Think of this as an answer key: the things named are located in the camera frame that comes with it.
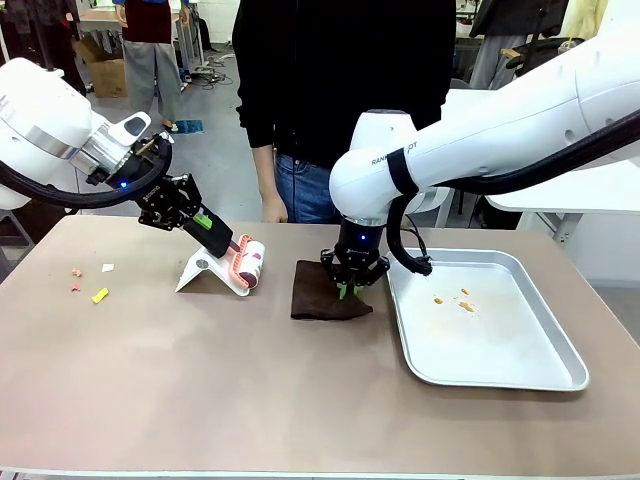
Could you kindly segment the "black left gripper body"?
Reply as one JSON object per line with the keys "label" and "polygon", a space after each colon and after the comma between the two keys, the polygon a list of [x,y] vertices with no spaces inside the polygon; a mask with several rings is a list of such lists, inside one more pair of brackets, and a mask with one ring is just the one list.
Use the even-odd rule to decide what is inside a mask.
{"label": "black left gripper body", "polygon": [[138,222],[165,231],[183,227],[201,209],[202,197],[191,174],[165,175],[137,200]]}

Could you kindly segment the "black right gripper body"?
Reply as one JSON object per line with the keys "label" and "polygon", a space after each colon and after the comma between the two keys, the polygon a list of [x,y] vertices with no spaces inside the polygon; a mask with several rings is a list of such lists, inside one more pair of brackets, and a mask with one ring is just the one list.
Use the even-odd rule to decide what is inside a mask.
{"label": "black right gripper body", "polygon": [[340,291],[361,291],[389,270],[389,260],[379,250],[383,231],[383,226],[342,218],[336,244],[320,253],[321,266]]}

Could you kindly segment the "person's right hand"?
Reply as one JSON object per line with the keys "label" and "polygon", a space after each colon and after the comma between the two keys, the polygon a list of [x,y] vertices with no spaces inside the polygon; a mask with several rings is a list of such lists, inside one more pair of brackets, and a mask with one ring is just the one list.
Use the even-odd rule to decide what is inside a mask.
{"label": "person's right hand", "polygon": [[268,192],[261,195],[262,221],[266,223],[287,223],[288,212],[286,206],[277,192]]}

